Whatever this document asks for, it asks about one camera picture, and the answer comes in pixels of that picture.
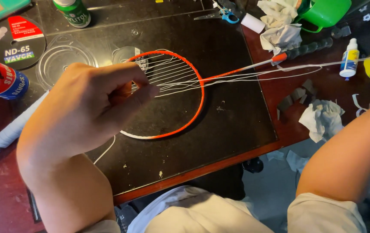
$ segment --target forearm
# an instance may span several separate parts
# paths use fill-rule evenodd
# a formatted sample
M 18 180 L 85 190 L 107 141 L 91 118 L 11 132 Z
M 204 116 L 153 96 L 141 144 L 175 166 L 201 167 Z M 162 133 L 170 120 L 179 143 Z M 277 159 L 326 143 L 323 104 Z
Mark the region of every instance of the forearm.
M 357 202 L 370 179 L 370 110 L 352 121 L 312 156 L 296 196 L 311 192 Z

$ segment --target white cardboard roll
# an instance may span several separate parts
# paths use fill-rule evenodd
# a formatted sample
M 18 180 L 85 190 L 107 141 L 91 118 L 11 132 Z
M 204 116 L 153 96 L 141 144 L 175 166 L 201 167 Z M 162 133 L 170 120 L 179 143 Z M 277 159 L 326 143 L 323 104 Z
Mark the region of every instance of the white cardboard roll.
M 255 31 L 258 34 L 260 34 L 265 27 L 265 23 L 263 21 L 257 19 L 256 17 L 250 15 L 249 13 L 245 15 L 245 17 L 241 21 L 241 24 Z

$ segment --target wooden desk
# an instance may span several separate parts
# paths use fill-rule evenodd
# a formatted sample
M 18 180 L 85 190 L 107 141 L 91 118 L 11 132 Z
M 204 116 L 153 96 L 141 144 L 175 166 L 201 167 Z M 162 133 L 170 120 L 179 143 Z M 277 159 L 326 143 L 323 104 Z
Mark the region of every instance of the wooden desk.
M 243 28 L 245 39 L 249 47 L 253 62 L 263 61 L 269 58 L 270 53 L 261 48 L 258 34 Z M 303 39 L 313 41 L 308 35 L 303 35 Z M 281 65 L 284 67 L 294 66 L 304 63 L 324 63 L 338 61 L 344 52 L 349 38 L 335 40 L 332 48 L 324 49 L 319 52 L 297 58 L 295 61 L 286 61 Z M 270 67 L 260 67 L 258 70 L 267 70 Z M 303 71 L 297 70 L 288 72 L 288 74 L 299 74 Z M 115 204 L 120 204 L 164 188 L 191 180 L 204 174 L 228 167 L 233 164 L 240 163 L 250 158 L 260 156 L 264 153 L 289 146 L 293 143 L 305 140 L 308 138 L 308 130 L 298 123 L 302 112 L 306 108 L 299 103 L 294 104 L 284 113 L 284 120 L 278 121 L 276 114 L 277 104 L 290 94 L 296 87 L 310 78 L 313 81 L 314 87 L 317 89 L 317 98 L 336 101 L 346 110 L 343 115 L 343 124 L 349 123 L 356 117 L 357 108 L 352 102 L 351 95 L 359 93 L 359 102 L 362 106 L 367 107 L 370 104 L 370 79 L 364 74 L 362 64 L 358 67 L 358 73 L 351 78 L 351 81 L 345 82 L 339 75 L 339 67 L 331 66 L 324 67 L 321 71 L 315 72 L 308 76 L 300 76 L 295 78 L 287 78 L 282 80 L 271 80 L 261 82 L 263 95 L 265 97 L 267 107 L 270 112 L 272 123 L 274 125 L 278 141 L 257 148 L 229 159 L 225 159 L 205 167 L 201 167 L 190 172 L 178 175 L 160 182 L 148 185 L 143 188 L 135 189 L 130 192 L 123 193 L 114 197 Z M 276 76 L 287 76 L 284 74 L 268 74 L 262 75 L 260 79 L 266 79 Z M 0 99 L 0 130 L 4 128 L 13 119 L 13 111 L 11 105 Z M 15 159 L 15 144 L 8 147 L 0 153 L 0 232 L 22 232 L 33 233 L 42 230 L 43 224 L 34 224 L 31 208 L 29 205 L 25 184 L 19 176 L 16 159 Z

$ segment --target xylitol bottle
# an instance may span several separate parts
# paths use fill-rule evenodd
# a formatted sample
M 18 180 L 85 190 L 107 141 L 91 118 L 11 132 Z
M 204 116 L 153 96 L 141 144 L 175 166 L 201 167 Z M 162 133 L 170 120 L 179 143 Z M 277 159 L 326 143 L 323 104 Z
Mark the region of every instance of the xylitol bottle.
M 90 23 L 90 14 L 82 0 L 53 0 L 54 5 L 74 27 L 84 28 Z

